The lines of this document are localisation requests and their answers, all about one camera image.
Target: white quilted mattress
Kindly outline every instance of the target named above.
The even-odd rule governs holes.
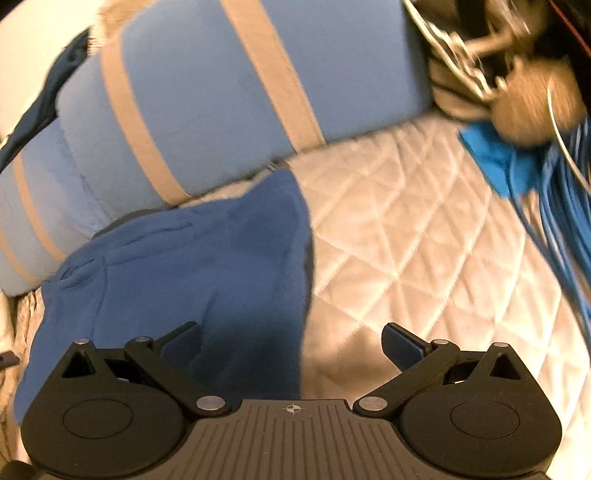
[[[289,160],[316,249],[303,393],[353,401],[392,378],[397,370],[380,346],[392,321],[467,350],[508,342],[562,421],[549,476],[591,480],[591,373],[575,318],[511,205],[458,141],[458,127],[433,112]],[[39,297],[25,299],[17,337],[35,310],[40,316]],[[20,348],[28,350],[25,336]]]

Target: black object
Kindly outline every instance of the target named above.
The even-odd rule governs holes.
[[[86,60],[89,30],[84,30],[60,53],[51,66],[41,93],[31,104],[0,149],[0,173],[35,135],[55,120],[61,87]]]
[[[34,480],[36,474],[31,465],[15,460],[0,470],[0,480]]]
[[[382,347],[402,374],[352,410],[230,408],[158,356],[193,325],[117,350],[72,344],[22,424],[38,480],[547,479],[560,420],[506,343],[463,352],[391,323]]]
[[[0,371],[14,367],[19,363],[21,363],[21,360],[12,350],[0,353]]]
[[[0,21],[4,20],[12,10],[14,10],[22,0],[0,0]]]

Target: screw head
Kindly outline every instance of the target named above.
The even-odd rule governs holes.
[[[197,408],[206,411],[216,411],[224,408],[226,401],[222,397],[216,395],[207,395],[197,400]]]
[[[382,397],[364,397],[359,400],[359,406],[367,411],[380,411],[388,406],[388,402]]]

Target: blue rolled cushion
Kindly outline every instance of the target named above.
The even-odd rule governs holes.
[[[421,43],[399,0],[261,2],[326,141],[410,119],[431,105]],[[111,46],[89,57],[59,94],[58,123],[23,152],[46,240],[66,255],[131,212],[174,205],[294,153],[219,0],[158,0],[127,24],[117,45],[120,64],[108,56]],[[109,84],[105,62],[126,80]],[[135,150],[113,107],[113,88],[127,88],[135,105]],[[133,110],[121,109],[119,116]],[[160,158],[151,177],[138,149]],[[49,162],[57,166],[40,166]],[[54,180],[44,184],[48,169],[56,169]],[[8,294],[36,287],[63,261],[35,238],[39,228],[23,215],[13,183],[10,170],[2,173],[10,211],[0,210],[0,288]],[[167,197],[158,183],[177,194]]]

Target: blue fabric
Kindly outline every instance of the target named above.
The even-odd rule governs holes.
[[[500,197],[509,197],[507,173],[513,157],[517,157],[514,170],[515,193],[521,195],[539,185],[543,148],[520,150],[499,137],[489,121],[472,124],[460,133],[460,139],[491,188]]]
[[[188,321],[201,332],[184,335],[176,363],[212,393],[298,398],[310,242],[306,203],[283,169],[242,198],[147,215],[94,239],[43,284],[16,421],[74,340],[120,348]]]

